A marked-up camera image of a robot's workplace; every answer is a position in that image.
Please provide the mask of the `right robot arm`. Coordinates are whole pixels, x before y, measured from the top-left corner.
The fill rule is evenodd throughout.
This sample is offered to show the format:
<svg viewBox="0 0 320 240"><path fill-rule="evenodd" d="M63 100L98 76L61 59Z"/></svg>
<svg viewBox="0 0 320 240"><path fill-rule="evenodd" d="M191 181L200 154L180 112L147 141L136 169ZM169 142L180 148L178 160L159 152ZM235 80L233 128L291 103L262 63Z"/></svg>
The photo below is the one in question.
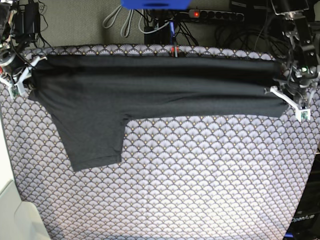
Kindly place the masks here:
<svg viewBox="0 0 320 240"><path fill-rule="evenodd" d="M28 0L20 4L18 0L2 0L0 2L0 82L7 87L12 99L25 94L26 89L33 89L34 84L27 79L32 76L40 61L46 56L36 56L28 60L23 55L30 45L37 47L41 40L44 46L50 44L41 32L40 0Z"/></svg>

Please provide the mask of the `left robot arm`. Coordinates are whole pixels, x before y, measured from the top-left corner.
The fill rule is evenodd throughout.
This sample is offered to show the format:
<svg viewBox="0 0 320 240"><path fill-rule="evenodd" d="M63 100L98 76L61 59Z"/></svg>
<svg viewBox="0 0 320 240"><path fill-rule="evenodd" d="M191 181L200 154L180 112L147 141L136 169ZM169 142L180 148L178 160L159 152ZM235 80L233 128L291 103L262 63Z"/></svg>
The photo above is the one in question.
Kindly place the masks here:
<svg viewBox="0 0 320 240"><path fill-rule="evenodd" d="M276 18L284 20L282 35L288 39L289 48L282 79L271 86L272 93L294 109L295 118L301 122L311 119L311 100L320 83L320 63L312 37L312 27L304 12L309 10L306 0L272 0L273 15L264 25L263 33L269 46L269 25Z"/></svg>

